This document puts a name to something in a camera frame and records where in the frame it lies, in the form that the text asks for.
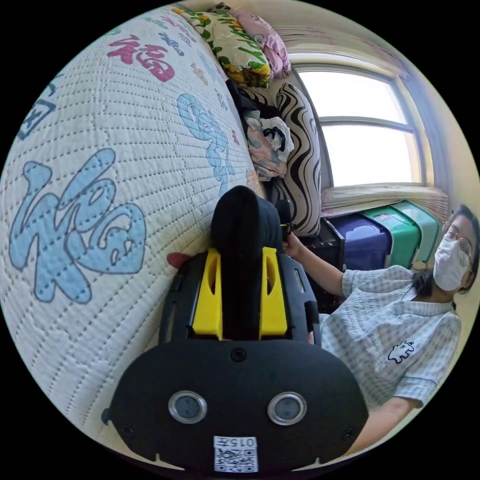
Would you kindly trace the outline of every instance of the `blue storage bin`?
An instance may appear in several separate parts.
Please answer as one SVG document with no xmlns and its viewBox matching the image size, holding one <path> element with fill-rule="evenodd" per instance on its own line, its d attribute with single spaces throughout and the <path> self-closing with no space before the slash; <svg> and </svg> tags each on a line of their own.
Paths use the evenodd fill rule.
<svg viewBox="0 0 480 480">
<path fill-rule="evenodd" d="M 378 270 L 389 266 L 389 231 L 359 213 L 330 219 L 345 239 L 344 263 L 349 270 Z"/>
</svg>

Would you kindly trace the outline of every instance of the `white face mask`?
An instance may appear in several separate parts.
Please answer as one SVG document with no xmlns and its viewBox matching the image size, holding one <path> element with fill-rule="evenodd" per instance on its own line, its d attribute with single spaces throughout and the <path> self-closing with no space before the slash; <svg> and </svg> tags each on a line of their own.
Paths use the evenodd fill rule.
<svg viewBox="0 0 480 480">
<path fill-rule="evenodd" d="M 469 269 L 469 256 L 460 250 L 458 240 L 442 238 L 435 252 L 433 279 L 446 292 L 462 285 L 462 278 Z"/>
</svg>

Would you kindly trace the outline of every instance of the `striped pillow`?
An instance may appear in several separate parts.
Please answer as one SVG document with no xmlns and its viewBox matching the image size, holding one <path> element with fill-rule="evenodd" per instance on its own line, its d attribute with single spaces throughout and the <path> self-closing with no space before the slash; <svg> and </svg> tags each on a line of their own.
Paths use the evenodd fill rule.
<svg viewBox="0 0 480 480">
<path fill-rule="evenodd" d="M 315 114 L 307 98 L 285 82 L 276 96 L 281 118 L 290 128 L 294 149 L 288 158 L 285 178 L 272 180 L 271 201 L 290 202 L 294 233 L 316 237 L 320 233 L 321 167 Z"/>
<path fill-rule="evenodd" d="M 270 105 L 276 107 L 275 101 L 270 95 L 270 92 L 266 88 L 261 87 L 247 87 L 241 88 L 252 100 L 261 105 Z"/>
</svg>

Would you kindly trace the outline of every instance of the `person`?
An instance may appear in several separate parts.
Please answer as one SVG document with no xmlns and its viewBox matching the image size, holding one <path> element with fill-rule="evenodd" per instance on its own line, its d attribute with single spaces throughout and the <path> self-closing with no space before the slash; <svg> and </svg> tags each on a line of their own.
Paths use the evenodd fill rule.
<svg viewBox="0 0 480 480">
<path fill-rule="evenodd" d="M 315 344 L 349 367 L 363 393 L 368 420 L 345 455 L 384 438 L 433 395 L 454 358 L 461 321 L 453 303 L 479 269 L 479 220 L 461 205 L 443 226 L 433 269 L 401 266 L 344 273 L 290 234 L 284 253 L 324 290 L 345 298 L 320 315 Z"/>
</svg>

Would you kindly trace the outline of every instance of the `window frame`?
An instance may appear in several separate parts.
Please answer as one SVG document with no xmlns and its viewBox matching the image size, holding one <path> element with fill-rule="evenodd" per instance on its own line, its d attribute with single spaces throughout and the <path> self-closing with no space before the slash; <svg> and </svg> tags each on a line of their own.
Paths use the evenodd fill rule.
<svg viewBox="0 0 480 480">
<path fill-rule="evenodd" d="M 318 138 L 320 140 L 320 151 L 325 159 L 322 167 L 324 167 L 322 172 L 323 175 L 326 173 L 326 180 L 322 180 L 322 190 L 326 188 L 331 188 L 334 186 L 334 179 L 332 174 L 332 166 L 330 162 L 330 156 L 327 148 L 327 143 L 325 137 L 322 132 L 322 126 L 327 125 L 369 125 L 372 127 L 382 127 L 382 128 L 390 128 L 393 130 L 411 133 L 413 134 L 414 139 L 414 147 L 416 148 L 417 156 L 418 156 L 418 168 L 419 168 L 419 175 L 420 175 L 420 182 L 386 182 L 384 185 L 399 185 L 399 186 L 411 186 L 411 187 L 432 187 L 434 186 L 434 168 L 432 162 L 432 155 L 430 151 L 430 145 L 427 138 L 427 134 L 425 132 L 425 128 L 420 117 L 420 114 L 415 106 L 415 103 L 412 97 L 407 90 L 403 80 L 393 72 L 388 70 L 381 69 L 382 73 L 379 72 L 379 68 L 376 65 L 372 65 L 371 69 L 365 67 L 365 62 L 362 63 L 362 67 L 354 66 L 356 59 L 351 59 L 352 64 L 346 64 L 345 56 L 342 56 L 342 63 L 333 63 L 330 61 L 324 62 L 305 62 L 299 61 L 298 63 L 295 62 L 292 65 L 292 73 L 295 76 L 295 80 L 301 86 L 301 89 L 305 96 L 307 97 L 312 110 L 315 113 L 315 121 L 317 122 L 317 129 L 318 129 Z M 305 87 L 302 78 L 300 77 L 299 73 L 302 72 L 338 72 L 338 73 L 346 73 L 351 75 L 359 75 L 361 77 L 371 78 L 373 80 L 381 81 L 387 83 L 395 95 L 401 112 L 405 118 L 406 124 L 398 123 L 395 121 L 390 120 L 380 120 L 377 118 L 368 118 L 368 117 L 346 117 L 346 116 L 339 116 L 339 117 L 320 117 L 317 114 L 315 109 L 315 105 L 312 102 L 310 94 Z"/>
</svg>

